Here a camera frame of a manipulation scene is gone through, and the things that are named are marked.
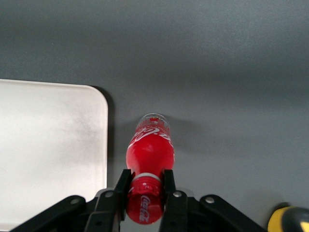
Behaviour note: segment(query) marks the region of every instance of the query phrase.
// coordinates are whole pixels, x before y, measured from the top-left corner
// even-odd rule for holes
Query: white tray
[[[107,117],[95,88],[0,79],[0,231],[106,188]]]

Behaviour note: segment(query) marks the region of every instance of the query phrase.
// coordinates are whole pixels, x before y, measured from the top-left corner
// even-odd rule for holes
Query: red bottle cap
[[[162,183],[149,176],[133,180],[128,193],[126,213],[139,224],[151,224],[163,214]]]

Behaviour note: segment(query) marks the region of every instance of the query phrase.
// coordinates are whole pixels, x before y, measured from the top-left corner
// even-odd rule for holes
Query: yellow object
[[[278,209],[276,210],[269,222],[268,222],[268,232],[284,232],[283,231],[283,228],[282,228],[282,216],[283,214],[290,208],[293,208],[294,206],[289,206],[289,207],[285,207],[285,208],[282,208],[282,209]]]
[[[309,222],[302,221],[300,223],[301,228],[303,229],[304,232],[309,232]]]

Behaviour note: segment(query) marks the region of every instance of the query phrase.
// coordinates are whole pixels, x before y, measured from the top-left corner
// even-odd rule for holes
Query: red plastic bottle
[[[151,224],[163,214],[163,172],[173,167],[174,148],[162,115],[145,115],[135,132],[126,152],[133,176],[126,212],[139,224]]]

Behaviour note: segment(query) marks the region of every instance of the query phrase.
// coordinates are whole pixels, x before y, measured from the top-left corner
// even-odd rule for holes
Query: gray table surface
[[[308,1],[0,1],[0,78],[99,87],[109,187],[157,112],[189,194],[263,226],[277,203],[309,207]],[[158,226],[127,218],[121,231]]]

